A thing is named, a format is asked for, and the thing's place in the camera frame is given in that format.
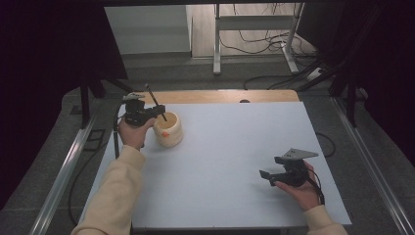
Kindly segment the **person's right hand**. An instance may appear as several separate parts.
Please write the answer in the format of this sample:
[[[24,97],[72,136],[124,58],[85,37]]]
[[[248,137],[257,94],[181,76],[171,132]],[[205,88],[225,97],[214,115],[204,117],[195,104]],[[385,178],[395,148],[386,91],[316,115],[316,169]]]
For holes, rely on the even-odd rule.
[[[284,192],[291,195],[299,204],[300,208],[307,212],[321,205],[320,196],[317,191],[317,183],[314,175],[314,168],[308,162],[305,162],[309,179],[300,187],[293,187],[284,182],[277,181],[275,185]]]

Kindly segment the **white power strip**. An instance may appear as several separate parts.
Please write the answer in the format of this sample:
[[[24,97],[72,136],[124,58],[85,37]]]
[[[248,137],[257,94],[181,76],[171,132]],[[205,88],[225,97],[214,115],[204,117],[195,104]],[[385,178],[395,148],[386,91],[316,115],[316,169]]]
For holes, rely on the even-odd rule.
[[[321,75],[324,72],[323,69],[321,68],[316,68],[313,72],[311,72],[308,76],[307,76],[307,80],[311,81],[313,79],[315,79],[316,77],[318,77],[319,75]]]

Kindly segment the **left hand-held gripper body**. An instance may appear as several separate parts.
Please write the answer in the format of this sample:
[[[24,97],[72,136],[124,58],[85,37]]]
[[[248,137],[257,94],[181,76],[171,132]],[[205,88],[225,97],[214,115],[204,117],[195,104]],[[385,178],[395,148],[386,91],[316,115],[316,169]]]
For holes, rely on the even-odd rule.
[[[130,93],[122,98],[125,105],[125,122],[132,126],[143,126],[150,118],[154,118],[151,109],[145,109],[144,95]]]

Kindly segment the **black metal stand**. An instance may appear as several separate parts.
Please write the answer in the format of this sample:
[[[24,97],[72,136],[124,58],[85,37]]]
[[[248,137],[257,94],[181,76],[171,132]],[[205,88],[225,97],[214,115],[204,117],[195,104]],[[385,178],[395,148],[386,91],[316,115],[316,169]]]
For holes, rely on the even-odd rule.
[[[305,91],[332,78],[329,94],[341,96],[346,91],[346,117],[355,126],[355,66],[358,52],[372,26],[377,10],[363,0],[306,2],[300,20],[300,35],[310,39],[319,50],[317,63],[328,66],[323,72],[297,88]]]
[[[131,93],[134,89],[131,86],[123,83],[119,79],[115,79],[103,71],[85,71],[79,79],[80,82],[80,96],[81,96],[81,114],[82,124],[81,129],[85,129],[91,119],[90,105],[89,105],[89,92],[99,99],[102,99],[106,95],[106,90],[102,83],[106,80],[115,87],[123,90],[126,93]]]

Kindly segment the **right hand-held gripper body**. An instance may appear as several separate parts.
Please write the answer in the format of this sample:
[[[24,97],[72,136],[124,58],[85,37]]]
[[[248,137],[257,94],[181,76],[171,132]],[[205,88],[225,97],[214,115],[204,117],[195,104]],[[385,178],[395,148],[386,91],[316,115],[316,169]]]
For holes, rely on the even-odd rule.
[[[293,187],[300,187],[309,178],[304,159],[317,156],[318,154],[314,152],[291,148],[280,157],[286,160],[284,164],[279,164],[283,166],[285,172],[274,174],[275,179],[269,180],[270,184],[275,186],[275,183],[280,181]]]

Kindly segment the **black floor bracket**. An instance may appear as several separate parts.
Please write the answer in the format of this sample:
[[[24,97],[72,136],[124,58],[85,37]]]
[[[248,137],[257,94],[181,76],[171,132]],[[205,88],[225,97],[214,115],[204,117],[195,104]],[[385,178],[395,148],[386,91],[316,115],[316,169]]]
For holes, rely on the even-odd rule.
[[[105,132],[105,129],[92,129],[85,141],[83,150],[85,152],[97,151],[104,141]]]

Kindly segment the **aluminium rail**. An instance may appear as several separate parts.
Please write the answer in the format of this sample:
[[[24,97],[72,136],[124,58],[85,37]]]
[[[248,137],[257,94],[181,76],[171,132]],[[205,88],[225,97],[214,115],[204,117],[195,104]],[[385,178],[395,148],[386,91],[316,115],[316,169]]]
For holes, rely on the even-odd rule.
[[[358,152],[360,159],[363,161],[375,187],[377,188],[384,204],[390,213],[392,220],[397,227],[400,235],[415,235],[415,227],[409,221],[406,211],[400,203],[397,195],[392,190],[384,175],[381,173],[372,153],[369,151],[366,143],[357,127],[354,127],[346,116],[346,107],[341,98],[331,99],[338,116],[340,117],[351,142]]]
[[[83,128],[78,130],[29,235],[46,235],[95,121],[94,117],[91,118]]]

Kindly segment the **white table sheet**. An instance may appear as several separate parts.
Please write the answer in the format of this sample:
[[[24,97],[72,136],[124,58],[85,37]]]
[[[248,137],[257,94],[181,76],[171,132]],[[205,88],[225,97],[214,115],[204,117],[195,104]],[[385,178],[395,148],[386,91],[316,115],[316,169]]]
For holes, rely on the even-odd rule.
[[[298,204],[261,178],[279,173],[277,156],[313,153],[330,216],[350,223],[332,172],[301,102],[170,104],[184,137],[165,148],[148,133],[142,191],[133,211],[137,230],[302,227]]]

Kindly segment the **white metal desk frame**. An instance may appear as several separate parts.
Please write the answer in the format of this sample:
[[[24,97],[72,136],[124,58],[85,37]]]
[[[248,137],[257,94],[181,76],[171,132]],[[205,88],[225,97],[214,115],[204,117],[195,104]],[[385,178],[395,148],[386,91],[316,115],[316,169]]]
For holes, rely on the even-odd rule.
[[[229,30],[287,30],[289,32],[286,42],[282,42],[282,52],[286,59],[291,73],[299,73],[292,54],[292,42],[300,21],[300,14],[303,4],[299,3],[294,8],[292,15],[273,15],[273,16],[220,16],[220,5],[215,4],[214,17],[214,52],[213,52],[213,73],[221,73],[220,55],[220,32]]]

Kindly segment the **white cabinet panel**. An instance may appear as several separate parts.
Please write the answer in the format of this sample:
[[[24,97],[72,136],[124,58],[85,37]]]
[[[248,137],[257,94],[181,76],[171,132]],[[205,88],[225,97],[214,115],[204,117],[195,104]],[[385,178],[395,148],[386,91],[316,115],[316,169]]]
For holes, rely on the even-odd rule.
[[[106,7],[119,52],[189,52],[188,14],[184,5]]]

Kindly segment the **person's left hand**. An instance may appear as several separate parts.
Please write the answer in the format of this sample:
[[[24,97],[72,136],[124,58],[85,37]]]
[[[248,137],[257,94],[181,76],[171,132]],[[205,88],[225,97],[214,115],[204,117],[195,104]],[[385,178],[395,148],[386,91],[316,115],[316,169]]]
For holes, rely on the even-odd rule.
[[[140,150],[145,142],[147,131],[154,125],[154,118],[150,118],[143,126],[136,127],[126,123],[123,117],[118,124],[118,133],[124,145]]]

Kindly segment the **black pen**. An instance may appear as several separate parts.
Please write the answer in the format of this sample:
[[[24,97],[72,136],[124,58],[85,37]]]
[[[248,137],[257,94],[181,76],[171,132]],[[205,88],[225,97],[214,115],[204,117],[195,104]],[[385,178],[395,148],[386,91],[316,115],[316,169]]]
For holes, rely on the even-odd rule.
[[[145,83],[145,87],[146,87],[146,89],[148,90],[149,94],[151,95],[151,97],[152,97],[152,99],[153,99],[154,103],[156,104],[156,106],[159,106],[160,104],[159,104],[159,102],[157,101],[157,99],[156,99],[155,95],[153,94],[153,92],[152,92],[152,90],[151,90],[151,88],[150,88],[149,84],[148,84],[148,83]],[[161,116],[162,116],[162,118],[164,119],[164,121],[167,121],[167,118],[166,118],[166,116],[165,116],[164,112],[161,112]]]

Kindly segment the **cream pen holder cup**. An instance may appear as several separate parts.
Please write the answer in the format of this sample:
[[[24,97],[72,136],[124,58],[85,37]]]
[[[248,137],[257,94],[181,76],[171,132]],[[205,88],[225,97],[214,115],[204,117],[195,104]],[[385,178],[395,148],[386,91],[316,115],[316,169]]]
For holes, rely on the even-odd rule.
[[[164,147],[176,146],[184,136],[180,117],[170,112],[156,118],[153,130],[158,143]]]

